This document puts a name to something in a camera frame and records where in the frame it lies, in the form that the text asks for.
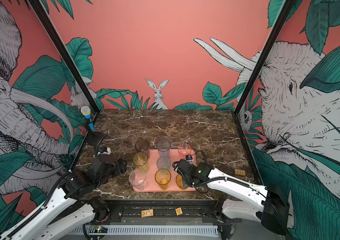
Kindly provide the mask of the black front rail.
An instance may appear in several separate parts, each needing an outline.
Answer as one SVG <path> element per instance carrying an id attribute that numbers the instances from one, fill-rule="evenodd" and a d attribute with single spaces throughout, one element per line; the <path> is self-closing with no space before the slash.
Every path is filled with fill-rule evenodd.
<path id="1" fill-rule="evenodd" d="M 201 218 L 204 223 L 223 223 L 215 214 L 217 200 L 106 200 L 111 211 L 109 222 L 122 218 L 140 218 L 141 211 L 153 209 L 158 218 Z M 176 209 L 183 214 L 177 216 Z"/>

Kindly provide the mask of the tall green glass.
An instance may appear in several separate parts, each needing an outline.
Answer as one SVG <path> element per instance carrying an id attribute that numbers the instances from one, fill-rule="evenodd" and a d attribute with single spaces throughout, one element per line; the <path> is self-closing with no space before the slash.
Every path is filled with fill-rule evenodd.
<path id="1" fill-rule="evenodd" d="M 148 164 L 148 157 L 146 153 L 144 152 L 139 152 L 134 155 L 132 162 L 136 169 L 140 169 L 147 173 L 149 171 L 149 164 Z"/>

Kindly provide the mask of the tall yellow glass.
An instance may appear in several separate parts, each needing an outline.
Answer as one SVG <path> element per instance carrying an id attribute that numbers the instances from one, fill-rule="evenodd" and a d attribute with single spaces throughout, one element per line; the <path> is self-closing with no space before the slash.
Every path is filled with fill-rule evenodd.
<path id="1" fill-rule="evenodd" d="M 159 185 L 159 187 L 165 191 L 168 188 L 168 185 L 172 179 L 172 175 L 171 172 L 167 169 L 159 169 L 156 173 L 155 173 L 155 181 L 156 183 Z"/>

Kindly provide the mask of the black corner frame post right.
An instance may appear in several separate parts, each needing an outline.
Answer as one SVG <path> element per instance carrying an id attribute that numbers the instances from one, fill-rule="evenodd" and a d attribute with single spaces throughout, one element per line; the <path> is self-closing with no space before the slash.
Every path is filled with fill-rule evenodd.
<path id="1" fill-rule="evenodd" d="M 284 1 L 284 3 L 282 4 L 282 7 L 279 11 L 279 14 L 277 16 L 277 19 L 272 27 L 272 30 L 268 36 L 268 39 L 264 45 L 264 48 L 262 49 L 262 52 L 259 56 L 259 59 L 256 63 L 256 66 L 254 68 L 254 70 L 252 70 L 252 74 L 250 76 L 249 81 L 247 82 L 247 85 L 244 89 L 244 92 L 240 98 L 240 101 L 234 111 L 234 114 L 237 116 L 240 113 L 241 108 L 243 107 L 246 97 L 249 95 L 252 86 L 254 85 L 255 81 L 258 79 L 258 76 L 262 70 L 262 67 L 264 66 L 272 48 L 273 45 L 275 43 L 275 41 L 277 40 L 277 37 L 279 36 L 281 29 L 283 27 L 283 25 L 285 24 L 285 21 L 288 18 L 288 15 L 290 14 L 291 9 L 293 8 L 294 4 L 296 1 L 294 0 L 287 0 Z"/>

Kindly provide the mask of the short pink glass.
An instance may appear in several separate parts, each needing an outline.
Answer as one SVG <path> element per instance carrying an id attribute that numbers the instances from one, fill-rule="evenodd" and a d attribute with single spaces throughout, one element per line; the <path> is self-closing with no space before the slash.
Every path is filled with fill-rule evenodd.
<path id="1" fill-rule="evenodd" d="M 178 152 L 182 156 L 190 155 L 192 152 L 192 147 L 187 143 L 182 143 L 178 146 Z"/>

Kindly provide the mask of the black microphone stand base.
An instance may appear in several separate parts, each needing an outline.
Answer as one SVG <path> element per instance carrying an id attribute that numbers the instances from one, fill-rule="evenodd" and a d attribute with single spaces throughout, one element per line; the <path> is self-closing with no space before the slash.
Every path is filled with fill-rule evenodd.
<path id="1" fill-rule="evenodd" d="M 99 131 L 88 131 L 86 134 L 86 143 L 95 146 L 97 145 L 103 138 L 103 133 Z"/>

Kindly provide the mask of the tall smoky grey glass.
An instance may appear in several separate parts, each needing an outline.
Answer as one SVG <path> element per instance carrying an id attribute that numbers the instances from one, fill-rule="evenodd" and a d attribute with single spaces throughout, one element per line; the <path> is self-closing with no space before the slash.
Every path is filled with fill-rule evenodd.
<path id="1" fill-rule="evenodd" d="M 138 152 L 145 153 L 148 159 L 150 158 L 150 143 L 147 140 L 139 139 L 135 143 L 135 149 Z"/>

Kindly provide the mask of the tall clear glass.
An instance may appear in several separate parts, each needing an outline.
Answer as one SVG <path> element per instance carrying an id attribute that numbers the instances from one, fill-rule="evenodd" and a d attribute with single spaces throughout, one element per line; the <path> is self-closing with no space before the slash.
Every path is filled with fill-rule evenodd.
<path id="1" fill-rule="evenodd" d="M 146 173 L 141 169 L 133 170 L 129 175 L 129 182 L 137 191 L 145 190 L 147 186 Z"/>

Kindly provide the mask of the frosted teal cup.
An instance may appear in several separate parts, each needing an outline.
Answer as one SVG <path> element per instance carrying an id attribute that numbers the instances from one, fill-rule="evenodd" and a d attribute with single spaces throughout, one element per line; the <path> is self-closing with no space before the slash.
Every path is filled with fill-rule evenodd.
<path id="1" fill-rule="evenodd" d="M 167 156 L 162 156 L 157 159 L 156 165 L 158 169 L 167 169 L 171 167 L 171 160 Z"/>

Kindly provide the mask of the yellow tag on rail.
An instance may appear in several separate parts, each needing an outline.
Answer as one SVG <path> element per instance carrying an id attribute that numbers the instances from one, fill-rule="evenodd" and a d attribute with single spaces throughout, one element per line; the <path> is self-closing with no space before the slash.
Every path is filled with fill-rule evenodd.
<path id="1" fill-rule="evenodd" d="M 141 217 L 142 217 L 142 218 L 151 217 L 151 216 L 153 216 L 153 215 L 154 215 L 153 209 L 141 211 Z"/>

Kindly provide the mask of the black corner frame post left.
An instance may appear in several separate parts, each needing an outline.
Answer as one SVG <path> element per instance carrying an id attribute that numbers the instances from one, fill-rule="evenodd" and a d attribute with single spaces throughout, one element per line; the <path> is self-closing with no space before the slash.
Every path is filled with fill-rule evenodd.
<path id="1" fill-rule="evenodd" d="M 90 94 L 87 85 L 84 83 L 84 80 L 73 61 L 73 58 L 69 54 L 66 45 L 63 43 L 60 35 L 58 34 L 55 26 L 51 22 L 48 14 L 46 13 L 44 6 L 42 5 L 41 1 L 30 0 L 28 1 L 31 5 L 32 9 L 34 10 L 35 14 L 37 15 L 38 19 L 42 23 L 43 27 L 45 28 L 47 34 L 49 35 L 51 41 L 54 43 L 55 47 L 57 48 L 60 56 L 62 57 L 63 61 L 68 67 L 69 72 L 74 77 L 75 81 L 79 85 L 80 89 L 82 90 L 83 94 L 85 95 L 86 99 L 89 101 L 90 106 L 94 110 L 96 114 L 100 113 L 100 109 L 97 106 L 95 100 L 93 99 L 92 95 Z"/>

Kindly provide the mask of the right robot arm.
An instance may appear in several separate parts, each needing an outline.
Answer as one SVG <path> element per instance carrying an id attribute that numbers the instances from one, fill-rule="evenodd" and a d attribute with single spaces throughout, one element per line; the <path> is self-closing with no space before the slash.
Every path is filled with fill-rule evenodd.
<path id="1" fill-rule="evenodd" d="M 221 213 L 225 217 L 259 222 L 278 235 L 285 236 L 289 233 L 290 204 L 280 187 L 247 183 L 206 163 L 195 166 L 186 160 L 179 160 L 172 166 L 189 187 L 208 187 L 239 199 L 227 199 L 223 202 Z"/>

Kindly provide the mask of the short yellow glass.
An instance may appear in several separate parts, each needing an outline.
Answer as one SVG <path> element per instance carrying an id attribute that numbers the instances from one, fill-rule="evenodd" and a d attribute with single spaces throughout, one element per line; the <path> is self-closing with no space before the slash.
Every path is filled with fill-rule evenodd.
<path id="1" fill-rule="evenodd" d="M 183 177 L 179 174 L 176 177 L 176 184 L 181 190 L 185 190 L 188 188 L 188 185 L 184 184 Z"/>

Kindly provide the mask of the tall blue glass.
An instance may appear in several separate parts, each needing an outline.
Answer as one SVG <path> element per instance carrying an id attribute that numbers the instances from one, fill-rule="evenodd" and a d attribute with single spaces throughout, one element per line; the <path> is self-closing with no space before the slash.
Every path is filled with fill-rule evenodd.
<path id="1" fill-rule="evenodd" d="M 156 148 L 160 157 L 168 157 L 171 149 L 171 143 L 166 139 L 162 139 L 157 142 Z"/>

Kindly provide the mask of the blue toy microphone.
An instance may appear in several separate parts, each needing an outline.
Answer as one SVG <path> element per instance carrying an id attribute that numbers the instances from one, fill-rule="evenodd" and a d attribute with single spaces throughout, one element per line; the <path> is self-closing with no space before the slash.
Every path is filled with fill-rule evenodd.
<path id="1" fill-rule="evenodd" d="M 91 109 L 88 106 L 83 106 L 80 109 L 81 113 L 84 115 L 86 124 L 89 127 L 91 131 L 94 131 L 94 125 L 93 125 L 93 120 L 91 116 Z"/>

